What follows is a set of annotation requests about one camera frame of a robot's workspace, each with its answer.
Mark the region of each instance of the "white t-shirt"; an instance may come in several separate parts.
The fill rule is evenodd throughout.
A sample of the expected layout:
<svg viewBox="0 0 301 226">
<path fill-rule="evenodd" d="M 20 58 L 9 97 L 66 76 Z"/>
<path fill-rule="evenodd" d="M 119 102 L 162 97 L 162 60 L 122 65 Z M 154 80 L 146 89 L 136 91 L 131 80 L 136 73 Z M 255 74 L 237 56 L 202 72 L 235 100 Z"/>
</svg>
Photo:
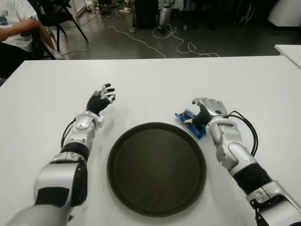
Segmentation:
<svg viewBox="0 0 301 226">
<path fill-rule="evenodd" d="M 29 18 L 38 19 L 38 16 L 27 0 L 0 0 L 0 28 L 14 26 Z M 3 43 L 18 46 L 30 52 L 31 41 L 31 36 L 15 35 Z"/>
</svg>

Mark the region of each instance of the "robot forearm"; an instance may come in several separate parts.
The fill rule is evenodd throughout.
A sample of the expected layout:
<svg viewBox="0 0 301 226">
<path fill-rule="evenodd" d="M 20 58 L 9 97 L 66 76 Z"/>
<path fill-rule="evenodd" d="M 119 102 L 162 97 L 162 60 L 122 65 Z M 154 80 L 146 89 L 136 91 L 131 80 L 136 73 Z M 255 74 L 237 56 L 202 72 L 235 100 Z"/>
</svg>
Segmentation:
<svg viewBox="0 0 301 226">
<path fill-rule="evenodd" d="M 207 124 L 206 130 L 216 146 L 216 158 L 245 192 L 247 201 L 256 210 L 258 225 L 290 226 L 301 222 L 301 207 L 249 153 L 242 143 L 237 124 L 228 118 L 222 102 L 196 98 L 200 114 L 194 124 Z"/>
<path fill-rule="evenodd" d="M 34 186 L 34 206 L 16 214 L 7 226 L 65 226 L 73 207 L 87 197 L 87 161 L 95 132 L 103 124 L 99 112 L 115 100 L 106 95 L 114 89 L 100 87 L 90 98 L 87 110 L 76 116 L 70 136 L 62 141 L 61 152 L 38 174 Z"/>
</svg>

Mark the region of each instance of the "brown round tray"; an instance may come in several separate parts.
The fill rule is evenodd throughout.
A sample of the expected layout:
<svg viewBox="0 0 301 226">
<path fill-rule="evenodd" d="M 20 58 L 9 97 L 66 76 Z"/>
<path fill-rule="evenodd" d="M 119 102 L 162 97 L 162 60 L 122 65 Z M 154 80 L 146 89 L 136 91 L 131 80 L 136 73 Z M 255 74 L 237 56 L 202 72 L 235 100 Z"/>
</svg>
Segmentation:
<svg viewBox="0 0 301 226">
<path fill-rule="evenodd" d="M 206 163 L 190 135 L 154 122 L 134 127 L 118 139 L 107 173 L 113 192 L 129 209 L 167 217 L 198 199 L 205 185 Z"/>
</svg>

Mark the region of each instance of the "tabletop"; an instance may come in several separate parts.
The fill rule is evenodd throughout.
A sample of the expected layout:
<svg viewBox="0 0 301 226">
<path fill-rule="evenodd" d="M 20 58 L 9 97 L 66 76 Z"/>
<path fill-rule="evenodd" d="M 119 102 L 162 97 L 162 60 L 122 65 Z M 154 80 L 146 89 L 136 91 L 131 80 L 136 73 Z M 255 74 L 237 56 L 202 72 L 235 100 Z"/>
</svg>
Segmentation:
<svg viewBox="0 0 301 226">
<path fill-rule="evenodd" d="M 301 69 L 301 45 L 275 45 L 275 49 Z"/>
<path fill-rule="evenodd" d="M 216 160 L 206 135 L 198 144 L 207 165 L 206 184 L 186 211 L 149 218 L 123 206 L 111 191 L 106 165 L 117 139 L 147 122 L 173 124 L 191 134 L 175 113 L 195 97 L 215 98 L 238 110 L 259 137 L 256 159 L 298 202 L 300 199 L 300 70 L 285 56 L 81 60 L 24 62 L 0 88 L 0 225 L 33 205 L 38 172 L 60 152 L 67 124 L 85 110 L 94 90 L 106 83 L 117 99 L 103 111 L 105 124 L 94 138 L 88 161 L 88 197 L 73 211 L 70 226 L 254 226 L 245 194 Z M 251 150 L 253 137 L 238 122 Z"/>
</svg>

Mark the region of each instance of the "blue plastic item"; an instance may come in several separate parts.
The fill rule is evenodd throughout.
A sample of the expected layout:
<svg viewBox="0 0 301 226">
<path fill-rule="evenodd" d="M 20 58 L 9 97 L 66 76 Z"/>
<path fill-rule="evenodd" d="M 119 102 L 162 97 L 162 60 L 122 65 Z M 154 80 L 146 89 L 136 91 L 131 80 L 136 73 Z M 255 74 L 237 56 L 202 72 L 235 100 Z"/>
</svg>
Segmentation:
<svg viewBox="0 0 301 226">
<path fill-rule="evenodd" d="M 185 109 L 185 111 L 181 114 L 175 114 L 178 119 L 182 122 L 186 119 L 193 119 L 195 114 L 192 113 L 190 110 Z M 206 134 L 206 125 L 186 125 L 187 128 L 198 138 L 201 139 Z"/>
</svg>

